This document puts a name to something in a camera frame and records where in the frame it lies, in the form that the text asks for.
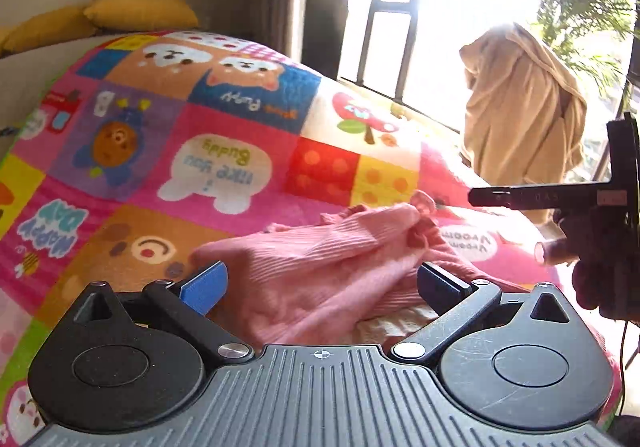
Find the gloved right hand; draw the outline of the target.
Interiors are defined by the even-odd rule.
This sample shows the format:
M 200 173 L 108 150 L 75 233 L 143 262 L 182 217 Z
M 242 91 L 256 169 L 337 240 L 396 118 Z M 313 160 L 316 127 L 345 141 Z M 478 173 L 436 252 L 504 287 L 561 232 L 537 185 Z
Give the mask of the gloved right hand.
M 639 323 L 639 225 L 622 207 L 553 211 L 561 235 L 537 243 L 544 265 L 574 264 L 578 305 L 604 318 Z

